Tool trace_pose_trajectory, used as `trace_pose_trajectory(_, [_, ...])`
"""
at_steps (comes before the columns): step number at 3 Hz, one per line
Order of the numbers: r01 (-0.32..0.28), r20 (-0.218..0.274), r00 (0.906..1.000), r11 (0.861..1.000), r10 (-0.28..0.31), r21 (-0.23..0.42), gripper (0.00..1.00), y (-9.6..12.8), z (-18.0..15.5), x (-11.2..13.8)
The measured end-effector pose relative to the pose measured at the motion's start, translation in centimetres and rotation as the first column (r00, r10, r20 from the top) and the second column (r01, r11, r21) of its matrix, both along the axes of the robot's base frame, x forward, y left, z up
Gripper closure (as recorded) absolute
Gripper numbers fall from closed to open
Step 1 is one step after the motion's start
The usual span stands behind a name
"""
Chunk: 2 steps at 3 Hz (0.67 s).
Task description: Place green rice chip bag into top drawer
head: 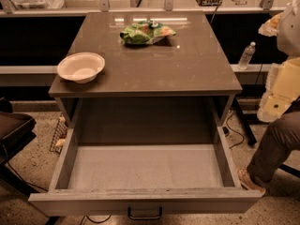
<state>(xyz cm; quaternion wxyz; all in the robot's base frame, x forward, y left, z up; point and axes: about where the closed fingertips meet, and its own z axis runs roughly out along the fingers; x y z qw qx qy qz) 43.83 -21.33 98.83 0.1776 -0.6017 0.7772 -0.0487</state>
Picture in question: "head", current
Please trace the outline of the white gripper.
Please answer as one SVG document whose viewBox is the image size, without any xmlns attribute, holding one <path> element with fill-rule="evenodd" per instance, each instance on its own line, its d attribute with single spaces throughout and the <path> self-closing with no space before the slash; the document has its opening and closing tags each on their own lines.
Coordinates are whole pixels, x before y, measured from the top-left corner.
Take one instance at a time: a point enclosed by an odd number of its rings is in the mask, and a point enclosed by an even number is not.
<svg viewBox="0 0 300 225">
<path fill-rule="evenodd" d="M 289 56 L 300 56 L 300 0 L 292 0 L 283 13 L 263 23 L 258 30 L 266 37 L 277 36 L 277 48 Z M 300 58 L 273 64 L 265 83 L 266 91 L 257 111 L 260 121 L 279 119 L 300 97 Z"/>
</svg>

